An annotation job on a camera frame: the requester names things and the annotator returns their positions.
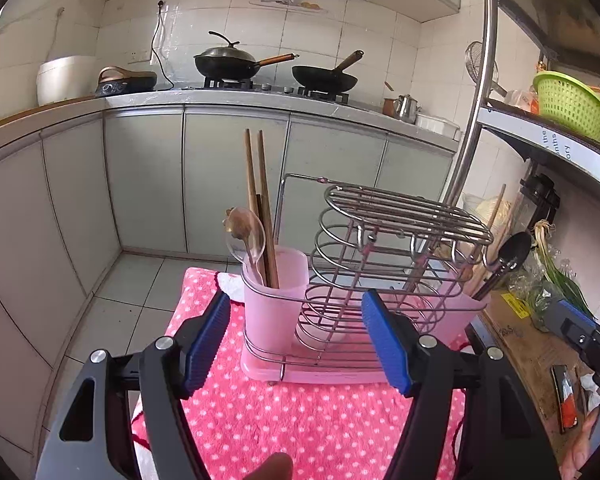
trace wok lid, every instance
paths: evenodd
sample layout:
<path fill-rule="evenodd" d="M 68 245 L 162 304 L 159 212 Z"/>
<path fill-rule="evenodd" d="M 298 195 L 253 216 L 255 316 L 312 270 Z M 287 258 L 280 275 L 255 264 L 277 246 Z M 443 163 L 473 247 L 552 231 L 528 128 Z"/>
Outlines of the wok lid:
<path fill-rule="evenodd" d="M 214 36 L 219 36 L 223 40 L 225 40 L 229 45 L 228 46 L 215 46 L 212 48 L 206 49 L 202 54 L 198 54 L 198 56 L 205 57 L 231 57 L 234 59 L 243 59 L 245 61 L 251 61 L 253 63 L 256 62 L 255 58 L 249 54 L 245 50 L 240 50 L 239 48 L 235 48 L 234 45 L 240 43 L 240 41 L 234 41 L 233 43 L 225 38 L 222 34 L 218 32 L 214 32 L 212 30 L 209 31 L 209 34 L 213 34 Z"/>

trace green basket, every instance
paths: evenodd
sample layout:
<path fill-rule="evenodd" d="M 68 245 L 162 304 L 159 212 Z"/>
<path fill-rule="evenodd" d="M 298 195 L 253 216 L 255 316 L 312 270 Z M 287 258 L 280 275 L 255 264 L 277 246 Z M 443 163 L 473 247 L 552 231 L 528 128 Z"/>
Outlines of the green basket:
<path fill-rule="evenodd" d="M 540 115 L 600 142 L 600 96 L 560 72 L 538 72 L 534 78 Z"/>

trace metal screw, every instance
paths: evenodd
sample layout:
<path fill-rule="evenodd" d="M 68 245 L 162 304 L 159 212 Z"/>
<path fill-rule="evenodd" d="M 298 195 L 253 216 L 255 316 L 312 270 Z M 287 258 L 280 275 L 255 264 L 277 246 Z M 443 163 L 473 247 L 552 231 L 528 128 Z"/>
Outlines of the metal screw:
<path fill-rule="evenodd" d="M 96 350 L 91 353 L 89 359 L 92 363 L 99 363 L 104 361 L 104 358 L 107 356 L 107 352 L 105 350 Z"/>
<path fill-rule="evenodd" d="M 487 355 L 494 361 L 499 361 L 504 357 L 502 350 L 500 350 L 496 346 L 490 346 L 489 348 L 487 348 Z"/>
<path fill-rule="evenodd" d="M 423 348 L 434 348 L 438 344 L 438 340 L 432 335 L 421 335 L 418 339 L 418 343 Z"/>
<path fill-rule="evenodd" d="M 155 342 L 155 347 L 158 350 L 166 350 L 167 348 L 171 348 L 173 346 L 173 337 L 169 337 L 168 335 L 162 336 Z"/>

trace metal pole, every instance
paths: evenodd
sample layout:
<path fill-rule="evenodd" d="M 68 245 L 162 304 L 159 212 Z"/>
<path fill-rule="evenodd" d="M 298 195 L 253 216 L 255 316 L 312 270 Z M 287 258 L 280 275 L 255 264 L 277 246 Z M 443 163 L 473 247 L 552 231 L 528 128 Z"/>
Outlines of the metal pole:
<path fill-rule="evenodd" d="M 493 63 L 496 52 L 496 32 L 498 27 L 498 0 L 484 0 L 484 22 L 482 25 L 482 58 L 480 60 L 480 79 L 475 86 L 474 104 L 469 115 L 464 139 L 458 153 L 458 161 L 451 176 L 443 202 L 455 206 L 474 160 L 475 149 L 480 140 L 482 126 L 478 123 L 480 106 L 491 93 Z"/>

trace stove burner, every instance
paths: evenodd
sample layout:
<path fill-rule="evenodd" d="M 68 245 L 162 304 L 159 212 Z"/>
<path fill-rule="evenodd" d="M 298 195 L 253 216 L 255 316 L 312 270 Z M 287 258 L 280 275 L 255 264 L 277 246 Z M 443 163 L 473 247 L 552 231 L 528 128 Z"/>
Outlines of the stove burner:
<path fill-rule="evenodd" d="M 210 77 L 205 77 L 205 85 L 203 88 L 237 88 L 240 90 L 251 90 L 253 89 L 253 81 L 251 79 L 225 81 L 223 79 L 211 79 Z"/>
<path fill-rule="evenodd" d="M 349 102 L 349 94 L 327 94 L 326 92 L 318 92 L 317 90 L 309 90 L 304 86 L 298 88 L 298 95 L 311 97 L 313 99 L 323 99 L 325 101 L 333 101 L 345 105 Z"/>

